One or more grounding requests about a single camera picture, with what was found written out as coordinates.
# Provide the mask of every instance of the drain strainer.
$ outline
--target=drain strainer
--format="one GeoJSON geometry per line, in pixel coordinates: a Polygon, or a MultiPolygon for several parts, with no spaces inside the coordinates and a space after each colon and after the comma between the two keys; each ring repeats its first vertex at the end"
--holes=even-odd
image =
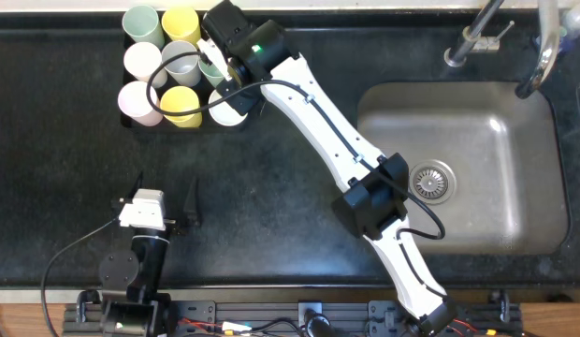
{"type": "Polygon", "coordinates": [[[439,204],[454,193],[457,180],[453,171],[439,160],[419,163],[411,171],[411,191],[428,204],[439,204]]]}
{"type": "Polygon", "coordinates": [[[424,198],[439,198],[448,189],[448,178],[436,168],[422,168],[414,177],[414,188],[424,198]]]}

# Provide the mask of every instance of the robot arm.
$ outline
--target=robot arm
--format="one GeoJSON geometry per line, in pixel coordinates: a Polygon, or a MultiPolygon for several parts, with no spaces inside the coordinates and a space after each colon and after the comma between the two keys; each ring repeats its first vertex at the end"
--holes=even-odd
{"type": "MultiPolygon", "coordinates": [[[[324,159],[343,193],[333,203],[334,211],[355,235],[366,237],[383,261],[400,303],[413,317],[411,333],[432,336],[443,330],[456,317],[456,306],[446,300],[444,289],[431,276],[412,234],[399,232],[409,227],[403,204],[406,196],[379,177],[384,175],[406,190],[408,166],[404,159],[399,154],[386,158],[359,135],[321,89],[302,55],[287,43],[277,23],[269,21],[257,28],[239,8],[224,1],[205,15],[203,28],[212,38],[212,42],[202,42],[210,46],[209,58],[216,54],[216,46],[228,60],[224,68],[222,58],[212,56],[220,71],[233,78],[217,87],[222,96],[229,95],[235,85],[268,80],[289,82],[309,94],[304,97],[292,87],[278,84],[260,87],[261,95],[298,127],[324,159]],[[315,108],[313,100],[324,113],[315,108]]],[[[228,103],[245,113],[246,102],[231,99],[228,103]]]]}

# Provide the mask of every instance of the wooden floor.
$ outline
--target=wooden floor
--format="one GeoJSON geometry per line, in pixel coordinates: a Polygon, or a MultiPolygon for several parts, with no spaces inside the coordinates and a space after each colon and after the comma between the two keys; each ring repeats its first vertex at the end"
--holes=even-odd
{"type": "MultiPolygon", "coordinates": [[[[53,325],[61,335],[63,304],[50,304],[53,325]]],[[[580,303],[522,304],[525,329],[542,337],[580,337],[580,303]]],[[[39,304],[0,304],[3,337],[50,336],[39,304]]]]}

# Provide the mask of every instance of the black tray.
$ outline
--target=black tray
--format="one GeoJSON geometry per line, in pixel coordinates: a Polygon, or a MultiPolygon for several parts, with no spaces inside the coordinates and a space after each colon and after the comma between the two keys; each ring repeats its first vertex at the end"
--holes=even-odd
{"type": "MultiPolygon", "coordinates": [[[[166,39],[166,43],[171,42],[171,39],[164,33],[164,37],[166,39]]],[[[127,51],[130,46],[134,44],[134,40],[132,37],[128,35],[124,36],[123,46],[124,50],[127,51]]],[[[131,81],[136,81],[137,79],[128,73],[125,68],[123,69],[123,86],[131,81]]],[[[159,89],[155,89],[157,92],[157,96],[159,99],[163,96],[163,94],[175,87],[179,84],[169,75],[167,74],[167,82],[164,86],[159,89]]],[[[195,91],[196,95],[198,96],[198,102],[201,106],[207,105],[209,103],[209,96],[215,90],[213,86],[209,83],[209,81],[202,76],[200,82],[191,88],[195,91]]],[[[222,133],[222,132],[238,132],[244,129],[244,127],[250,123],[250,121],[256,118],[260,113],[261,109],[263,108],[263,102],[255,105],[249,112],[248,116],[238,125],[234,126],[223,126],[219,125],[215,122],[208,111],[203,111],[203,122],[201,123],[200,127],[177,127],[173,123],[171,123],[168,119],[164,118],[158,125],[155,126],[145,126],[137,121],[135,121],[130,116],[126,115],[125,113],[120,111],[120,123],[123,127],[128,128],[134,132],[138,133],[222,133]]]]}

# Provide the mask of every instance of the sink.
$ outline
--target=sink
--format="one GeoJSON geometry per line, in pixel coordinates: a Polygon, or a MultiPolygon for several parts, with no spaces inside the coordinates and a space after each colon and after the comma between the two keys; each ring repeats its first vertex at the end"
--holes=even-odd
{"type": "MultiPolygon", "coordinates": [[[[358,131],[409,164],[410,190],[446,227],[424,253],[547,254],[569,221],[550,104],[516,83],[386,83],[358,105],[358,131]]],[[[411,226],[438,229],[414,203],[411,226]]]]}

